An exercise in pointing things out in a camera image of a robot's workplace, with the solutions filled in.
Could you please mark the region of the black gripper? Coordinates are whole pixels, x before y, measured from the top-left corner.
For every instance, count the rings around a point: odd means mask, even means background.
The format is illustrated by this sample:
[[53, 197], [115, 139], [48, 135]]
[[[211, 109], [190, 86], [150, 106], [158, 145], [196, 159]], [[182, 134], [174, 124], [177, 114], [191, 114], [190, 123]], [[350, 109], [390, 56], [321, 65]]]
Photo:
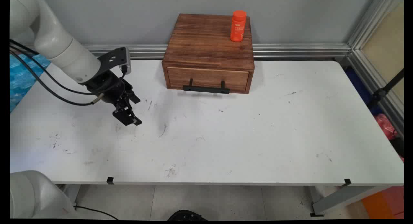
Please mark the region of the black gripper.
[[131, 124], [138, 126], [142, 124], [142, 121], [134, 114], [130, 101], [137, 104], [140, 102], [140, 99], [133, 92], [133, 86], [123, 79], [125, 74], [122, 73], [121, 77], [117, 77], [111, 70], [108, 70], [84, 83], [84, 85], [89, 92], [97, 96], [92, 101], [92, 104], [96, 104], [99, 101], [113, 104], [115, 106], [113, 116], [118, 121], [125, 126]]

